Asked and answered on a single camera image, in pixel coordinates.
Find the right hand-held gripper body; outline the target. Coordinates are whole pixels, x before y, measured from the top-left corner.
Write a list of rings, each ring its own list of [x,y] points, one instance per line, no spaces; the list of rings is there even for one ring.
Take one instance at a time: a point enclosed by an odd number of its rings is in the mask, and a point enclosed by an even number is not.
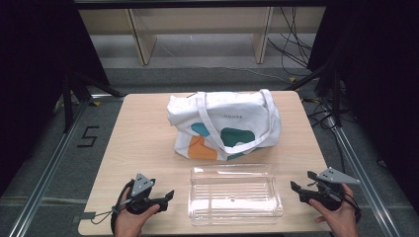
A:
[[[323,206],[329,210],[336,210],[341,206],[345,197],[345,191],[342,188],[343,184],[358,185],[360,181],[350,177],[332,167],[327,168],[325,171],[317,174],[317,181],[309,184],[310,186],[316,185],[317,191],[300,189],[298,195],[301,202],[309,203],[311,199],[319,201]],[[359,211],[358,205],[355,203],[356,211]]]

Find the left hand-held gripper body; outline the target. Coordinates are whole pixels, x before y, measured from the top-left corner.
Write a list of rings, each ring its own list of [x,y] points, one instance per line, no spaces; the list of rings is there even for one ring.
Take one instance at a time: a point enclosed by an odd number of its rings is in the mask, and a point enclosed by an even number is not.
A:
[[[126,196],[126,209],[132,214],[142,214],[151,206],[159,204],[159,212],[166,211],[168,202],[165,197],[152,199],[149,197],[152,186],[150,180],[138,173],[136,178],[129,183],[130,191]]]

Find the clear plastic container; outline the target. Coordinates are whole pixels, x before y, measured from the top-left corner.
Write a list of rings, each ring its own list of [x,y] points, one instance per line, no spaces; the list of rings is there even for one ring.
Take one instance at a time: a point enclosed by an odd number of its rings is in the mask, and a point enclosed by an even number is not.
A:
[[[193,225],[274,224],[284,214],[269,164],[197,166],[191,170],[188,214]]]

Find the white tote bag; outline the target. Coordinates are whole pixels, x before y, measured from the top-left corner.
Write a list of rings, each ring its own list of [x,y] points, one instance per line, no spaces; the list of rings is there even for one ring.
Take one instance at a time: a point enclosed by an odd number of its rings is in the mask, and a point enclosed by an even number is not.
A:
[[[282,122],[271,92],[198,92],[172,96],[168,120],[178,130],[174,149],[190,159],[228,161],[280,140]]]

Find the person's left hand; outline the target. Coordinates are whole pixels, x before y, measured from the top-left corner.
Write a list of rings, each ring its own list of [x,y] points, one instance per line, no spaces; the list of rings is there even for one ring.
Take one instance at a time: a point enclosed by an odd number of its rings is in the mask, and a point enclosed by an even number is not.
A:
[[[146,212],[136,215],[128,212],[123,205],[118,207],[119,214],[115,222],[114,237],[142,237],[145,222],[160,208],[159,204],[151,206]]]

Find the person's right hand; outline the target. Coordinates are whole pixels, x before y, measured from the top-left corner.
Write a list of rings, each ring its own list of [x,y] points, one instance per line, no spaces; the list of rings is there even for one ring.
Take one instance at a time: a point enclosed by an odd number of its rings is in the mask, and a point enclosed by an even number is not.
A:
[[[320,213],[314,221],[326,222],[335,237],[359,237],[353,191],[346,184],[343,184],[342,188],[348,200],[344,200],[336,210],[329,210],[315,199],[309,201],[309,204]]]

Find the grey tape piece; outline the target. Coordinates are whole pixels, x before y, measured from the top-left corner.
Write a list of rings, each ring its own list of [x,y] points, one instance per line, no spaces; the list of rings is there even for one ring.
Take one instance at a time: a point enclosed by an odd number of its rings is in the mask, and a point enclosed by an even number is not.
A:
[[[74,224],[77,224],[81,220],[87,220],[87,219],[91,220],[91,219],[94,219],[95,218],[95,215],[96,215],[95,212],[83,212],[83,213],[81,213],[79,215],[74,215],[72,217],[71,222],[74,223]]]

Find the black tape numeral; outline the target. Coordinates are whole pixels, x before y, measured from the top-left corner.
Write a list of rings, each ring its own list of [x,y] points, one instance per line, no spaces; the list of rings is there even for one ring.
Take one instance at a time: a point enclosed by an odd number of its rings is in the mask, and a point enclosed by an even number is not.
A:
[[[77,147],[78,148],[89,148],[89,147],[93,147],[96,140],[97,140],[97,136],[94,134],[90,134],[90,131],[93,131],[95,129],[98,129],[98,127],[96,125],[93,126],[87,126],[83,132],[83,135],[81,137],[81,139],[83,140],[82,144],[78,144]]]

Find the black tripod stand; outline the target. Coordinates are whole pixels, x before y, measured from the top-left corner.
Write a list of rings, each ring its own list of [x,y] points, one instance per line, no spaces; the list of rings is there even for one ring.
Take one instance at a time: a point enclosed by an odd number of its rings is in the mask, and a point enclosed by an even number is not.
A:
[[[331,115],[338,127],[341,127],[340,120],[340,78],[337,71],[337,61],[328,59],[322,66],[303,77],[296,83],[286,88],[286,91],[294,91],[313,79],[318,78],[319,81],[314,89],[317,96],[323,97],[327,93],[332,95]]]
[[[62,80],[62,97],[65,112],[64,132],[67,132],[74,124],[71,95],[74,94],[79,102],[88,102],[92,98],[87,88],[88,85],[93,85],[113,97],[122,98],[125,96],[125,94],[113,89],[110,85],[95,80],[86,74],[74,70],[67,71]]]

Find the black curtain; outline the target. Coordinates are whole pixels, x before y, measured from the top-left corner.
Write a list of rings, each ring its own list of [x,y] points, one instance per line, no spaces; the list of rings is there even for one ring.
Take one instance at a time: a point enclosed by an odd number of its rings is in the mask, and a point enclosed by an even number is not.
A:
[[[308,68],[338,40],[340,78],[379,157],[419,214],[419,0],[330,0]]]
[[[109,83],[74,0],[0,0],[0,196],[73,71]]]

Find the light wooden desk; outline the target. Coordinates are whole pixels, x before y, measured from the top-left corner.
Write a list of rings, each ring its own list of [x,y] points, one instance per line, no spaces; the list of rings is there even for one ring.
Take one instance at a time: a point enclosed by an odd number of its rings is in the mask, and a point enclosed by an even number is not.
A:
[[[315,34],[323,7],[235,7],[177,9],[82,10],[80,15],[91,35],[131,35],[139,62],[149,63],[159,35],[248,34],[255,60],[264,61],[267,38],[296,26],[299,34]]]

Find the aluminium floor rail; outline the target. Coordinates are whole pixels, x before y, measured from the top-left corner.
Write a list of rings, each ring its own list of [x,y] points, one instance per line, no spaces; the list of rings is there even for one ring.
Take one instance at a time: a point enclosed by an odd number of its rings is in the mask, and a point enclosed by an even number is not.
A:
[[[384,236],[400,237],[400,232],[395,226],[388,209],[385,207],[384,202],[378,195],[343,128],[336,126],[332,129],[332,131],[336,135],[338,143],[342,146],[343,153],[345,154],[347,162],[349,163],[353,173],[360,180],[360,187]]]
[[[54,149],[49,161],[44,168],[41,177],[39,178],[37,185],[32,191],[31,195],[27,198],[25,205],[17,217],[11,231],[8,234],[8,237],[24,237],[27,233],[31,222],[41,205],[42,198],[49,187],[53,176],[56,173],[56,170],[61,163],[61,160],[68,149],[71,138],[74,135],[74,132],[78,126],[79,121],[81,120],[83,114],[85,113],[88,106],[93,102],[116,102],[122,101],[123,97],[113,97],[108,94],[97,94],[94,95],[92,99],[88,99],[85,102],[80,102],[79,106],[75,110],[75,115],[71,116],[72,122],[70,125],[65,127],[63,135],[60,137],[59,142]]]

